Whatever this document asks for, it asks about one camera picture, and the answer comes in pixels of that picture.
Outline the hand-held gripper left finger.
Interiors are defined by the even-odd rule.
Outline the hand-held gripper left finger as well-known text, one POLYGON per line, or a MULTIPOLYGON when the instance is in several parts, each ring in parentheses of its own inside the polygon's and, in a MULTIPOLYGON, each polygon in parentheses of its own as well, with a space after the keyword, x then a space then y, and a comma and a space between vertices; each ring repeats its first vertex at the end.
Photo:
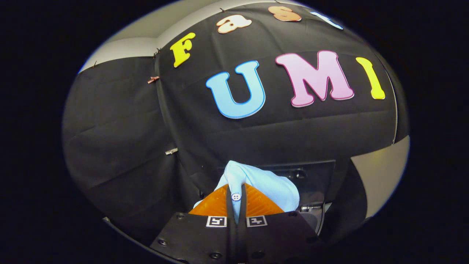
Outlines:
POLYGON ((174 214, 150 248, 176 264, 234 264, 236 224, 226 184, 189 213, 174 214))

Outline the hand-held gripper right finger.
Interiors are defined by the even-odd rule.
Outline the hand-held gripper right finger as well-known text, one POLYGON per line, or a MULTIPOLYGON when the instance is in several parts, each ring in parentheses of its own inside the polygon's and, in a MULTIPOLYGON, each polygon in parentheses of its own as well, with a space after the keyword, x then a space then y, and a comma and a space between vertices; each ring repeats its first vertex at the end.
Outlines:
POLYGON ((247 264, 306 264, 324 248, 300 212, 284 211, 250 184, 243 185, 238 254, 247 264))

